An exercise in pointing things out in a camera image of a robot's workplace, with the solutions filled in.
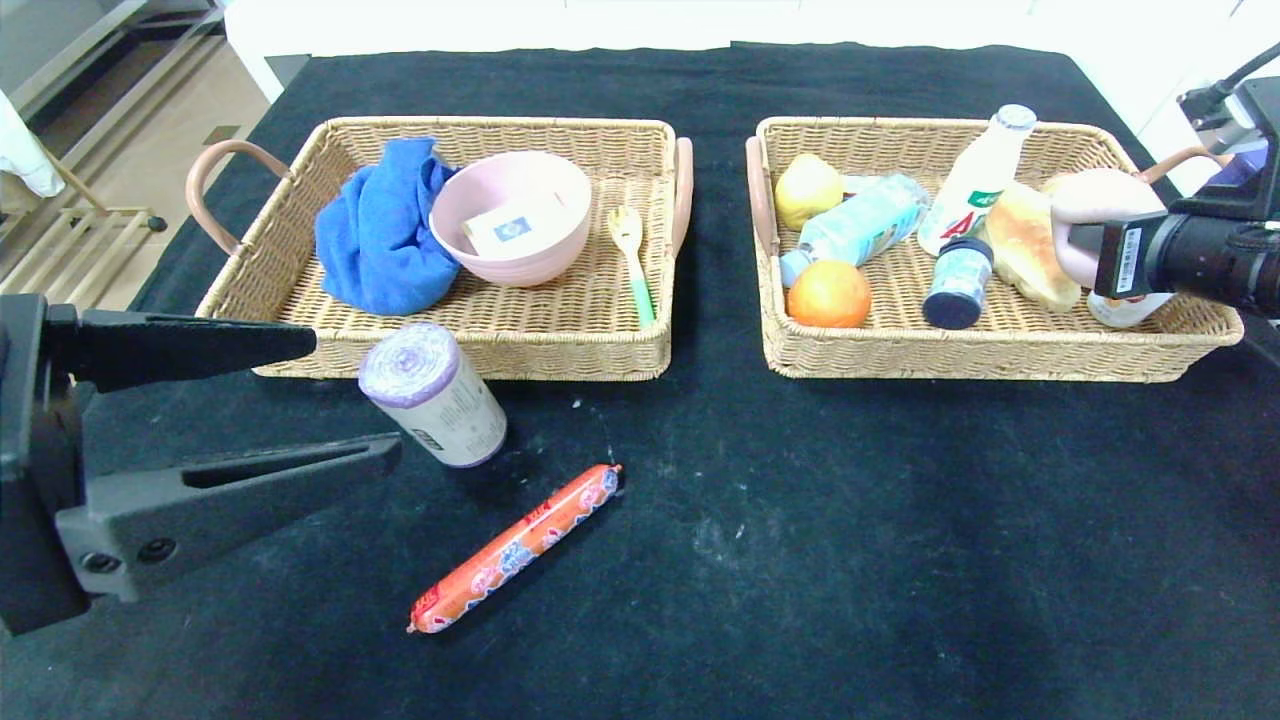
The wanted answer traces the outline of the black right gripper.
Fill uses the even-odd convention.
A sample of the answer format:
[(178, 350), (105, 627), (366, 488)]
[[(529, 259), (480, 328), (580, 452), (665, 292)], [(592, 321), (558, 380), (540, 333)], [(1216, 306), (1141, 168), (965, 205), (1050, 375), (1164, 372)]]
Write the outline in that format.
[(1070, 224), (1068, 243), (1100, 252), (1094, 291), (1111, 299), (1192, 292), (1208, 286), (1222, 247), (1213, 218), (1149, 213), (1128, 220)]

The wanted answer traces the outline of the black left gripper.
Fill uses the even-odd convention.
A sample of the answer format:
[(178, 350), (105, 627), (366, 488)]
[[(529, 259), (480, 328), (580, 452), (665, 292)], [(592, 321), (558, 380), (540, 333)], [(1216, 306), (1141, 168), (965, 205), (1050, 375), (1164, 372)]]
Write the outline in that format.
[(381, 479), (381, 437), (91, 477), (73, 379), (100, 393), (306, 357), (314, 329), (3, 296), (3, 628), (78, 616), (91, 594), (159, 587)]

